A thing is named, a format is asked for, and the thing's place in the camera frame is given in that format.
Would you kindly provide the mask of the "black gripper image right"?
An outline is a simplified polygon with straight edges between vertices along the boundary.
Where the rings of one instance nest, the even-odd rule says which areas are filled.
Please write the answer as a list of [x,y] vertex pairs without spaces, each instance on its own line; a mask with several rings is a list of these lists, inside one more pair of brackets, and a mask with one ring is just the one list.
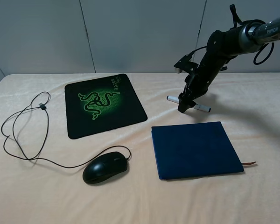
[[189,108],[196,105],[194,100],[208,91],[208,87],[230,58],[231,51],[229,48],[207,49],[198,67],[185,80],[184,91],[178,96],[177,110],[179,112],[185,113]]

